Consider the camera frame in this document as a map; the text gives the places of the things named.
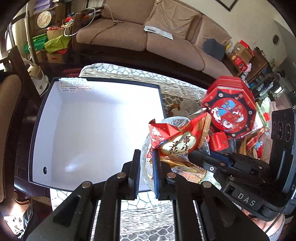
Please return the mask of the gold snack packet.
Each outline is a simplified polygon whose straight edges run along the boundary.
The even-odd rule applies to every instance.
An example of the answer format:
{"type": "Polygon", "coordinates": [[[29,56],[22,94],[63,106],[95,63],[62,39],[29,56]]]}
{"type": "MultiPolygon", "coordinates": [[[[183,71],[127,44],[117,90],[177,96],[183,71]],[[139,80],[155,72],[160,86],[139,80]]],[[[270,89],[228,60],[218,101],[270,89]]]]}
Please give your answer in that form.
{"type": "Polygon", "coordinates": [[[160,160],[169,164],[172,172],[183,176],[187,181],[199,184],[206,177],[205,169],[190,163],[186,158],[164,156],[160,157],[160,160]]]}

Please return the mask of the clear glass bowl with snacks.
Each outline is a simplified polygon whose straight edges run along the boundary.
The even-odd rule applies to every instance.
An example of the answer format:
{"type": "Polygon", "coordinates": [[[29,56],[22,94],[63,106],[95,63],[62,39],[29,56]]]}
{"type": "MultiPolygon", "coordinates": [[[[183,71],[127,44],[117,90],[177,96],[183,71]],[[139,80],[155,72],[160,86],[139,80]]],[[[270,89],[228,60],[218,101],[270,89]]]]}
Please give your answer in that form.
{"type": "MultiPolygon", "coordinates": [[[[168,123],[177,128],[182,128],[190,120],[187,117],[173,116],[162,120],[162,123],[168,123]]],[[[152,168],[152,152],[151,138],[147,136],[141,151],[140,165],[142,179],[145,181],[145,186],[140,187],[144,191],[154,191],[153,168],[152,168]]],[[[189,162],[187,154],[178,154],[173,156],[161,157],[161,161],[170,165],[171,171],[175,172],[190,182],[200,184],[208,174],[208,171],[195,164],[189,162]]]]}

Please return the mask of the red snack packet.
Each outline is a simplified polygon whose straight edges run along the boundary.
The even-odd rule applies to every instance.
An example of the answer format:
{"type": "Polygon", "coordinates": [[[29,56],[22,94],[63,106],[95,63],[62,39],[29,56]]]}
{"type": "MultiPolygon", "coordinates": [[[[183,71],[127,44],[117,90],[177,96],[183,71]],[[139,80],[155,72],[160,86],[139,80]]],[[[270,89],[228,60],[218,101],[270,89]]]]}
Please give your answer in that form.
{"type": "Polygon", "coordinates": [[[211,116],[208,113],[195,117],[181,128],[151,120],[149,122],[151,151],[158,150],[160,156],[189,154],[201,148],[206,142],[210,123],[211,116]]]}

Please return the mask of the red octagonal gift box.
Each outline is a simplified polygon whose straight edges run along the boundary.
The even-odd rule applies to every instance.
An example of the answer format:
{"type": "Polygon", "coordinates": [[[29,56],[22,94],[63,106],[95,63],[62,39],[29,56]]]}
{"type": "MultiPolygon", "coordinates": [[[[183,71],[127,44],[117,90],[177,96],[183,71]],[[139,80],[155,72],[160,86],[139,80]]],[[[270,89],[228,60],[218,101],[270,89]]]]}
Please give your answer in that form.
{"type": "Polygon", "coordinates": [[[215,132],[238,139],[249,133],[256,116],[255,99],[239,77],[220,76],[208,88],[202,106],[211,115],[215,132]]]}

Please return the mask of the woven wicker basket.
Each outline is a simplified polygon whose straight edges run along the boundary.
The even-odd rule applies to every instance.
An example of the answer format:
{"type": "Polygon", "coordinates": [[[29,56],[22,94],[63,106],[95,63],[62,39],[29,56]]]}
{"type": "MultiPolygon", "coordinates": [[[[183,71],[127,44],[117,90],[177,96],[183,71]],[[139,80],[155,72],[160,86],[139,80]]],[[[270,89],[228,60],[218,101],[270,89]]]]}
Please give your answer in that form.
{"type": "Polygon", "coordinates": [[[255,140],[254,140],[254,136],[252,135],[247,135],[242,139],[241,145],[238,149],[238,153],[247,156],[248,154],[250,154],[251,149],[254,147],[255,145],[255,140]]]}

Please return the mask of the black white storage box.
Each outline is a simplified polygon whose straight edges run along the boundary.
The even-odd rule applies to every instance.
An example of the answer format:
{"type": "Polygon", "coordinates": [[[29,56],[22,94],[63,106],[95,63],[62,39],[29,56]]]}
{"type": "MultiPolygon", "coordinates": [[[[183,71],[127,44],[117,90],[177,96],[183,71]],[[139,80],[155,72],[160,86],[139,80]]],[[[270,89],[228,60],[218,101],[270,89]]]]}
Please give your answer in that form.
{"type": "Polygon", "coordinates": [[[158,85],[108,78],[54,78],[30,146],[29,181],[65,191],[121,171],[165,111],[158,85]]]}

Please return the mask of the dark cushion on sofa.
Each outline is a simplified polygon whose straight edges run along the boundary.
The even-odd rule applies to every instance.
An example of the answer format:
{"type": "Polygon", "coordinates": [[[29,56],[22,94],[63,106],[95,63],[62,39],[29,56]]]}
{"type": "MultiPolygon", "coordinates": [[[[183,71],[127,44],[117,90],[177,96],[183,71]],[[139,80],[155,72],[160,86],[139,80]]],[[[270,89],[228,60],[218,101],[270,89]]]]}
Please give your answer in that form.
{"type": "Polygon", "coordinates": [[[203,51],[219,60],[220,62],[223,60],[225,55],[225,46],[217,42],[215,39],[207,39],[203,43],[202,47],[203,51]]]}

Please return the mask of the wooden chair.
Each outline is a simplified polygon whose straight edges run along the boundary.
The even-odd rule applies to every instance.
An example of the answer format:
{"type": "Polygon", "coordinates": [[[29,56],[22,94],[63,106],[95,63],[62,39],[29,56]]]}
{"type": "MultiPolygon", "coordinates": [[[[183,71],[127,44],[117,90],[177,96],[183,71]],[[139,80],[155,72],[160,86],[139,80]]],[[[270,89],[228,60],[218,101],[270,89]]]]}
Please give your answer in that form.
{"type": "Polygon", "coordinates": [[[1,202],[14,197],[16,149],[26,109],[28,73],[17,46],[12,47],[1,63],[1,202]]]}

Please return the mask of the white paper on sofa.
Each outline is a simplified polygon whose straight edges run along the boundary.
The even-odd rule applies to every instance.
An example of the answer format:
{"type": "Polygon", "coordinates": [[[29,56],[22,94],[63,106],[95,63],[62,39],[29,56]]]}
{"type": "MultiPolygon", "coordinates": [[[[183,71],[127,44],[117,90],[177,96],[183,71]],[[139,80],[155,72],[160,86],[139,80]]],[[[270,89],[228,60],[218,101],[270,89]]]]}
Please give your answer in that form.
{"type": "Polygon", "coordinates": [[[166,32],[166,31],[163,31],[161,29],[158,29],[156,27],[153,27],[153,26],[144,26],[144,31],[160,35],[160,36],[165,37],[170,40],[174,39],[172,34],[166,32]]]}

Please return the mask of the brown fabric sofa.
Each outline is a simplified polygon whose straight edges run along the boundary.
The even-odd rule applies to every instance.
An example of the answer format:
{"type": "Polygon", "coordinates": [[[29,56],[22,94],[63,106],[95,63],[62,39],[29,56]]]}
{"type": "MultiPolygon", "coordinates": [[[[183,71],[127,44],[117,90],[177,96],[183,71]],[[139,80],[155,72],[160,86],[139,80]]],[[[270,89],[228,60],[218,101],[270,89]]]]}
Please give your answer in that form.
{"type": "Polygon", "coordinates": [[[152,68],[168,62],[217,79],[231,75],[222,61],[230,39],[218,23],[182,1],[105,1],[101,17],[74,37],[73,49],[152,68]]]}

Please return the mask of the round white tin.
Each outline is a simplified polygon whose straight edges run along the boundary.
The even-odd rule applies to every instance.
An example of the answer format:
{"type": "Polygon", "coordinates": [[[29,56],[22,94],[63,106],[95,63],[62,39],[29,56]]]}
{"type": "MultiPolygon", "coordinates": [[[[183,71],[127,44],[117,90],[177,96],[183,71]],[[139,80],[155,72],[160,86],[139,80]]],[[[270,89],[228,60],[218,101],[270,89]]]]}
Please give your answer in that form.
{"type": "Polygon", "coordinates": [[[55,12],[53,10],[41,12],[36,20],[37,26],[41,29],[47,28],[52,22],[54,16],[55,12]]]}

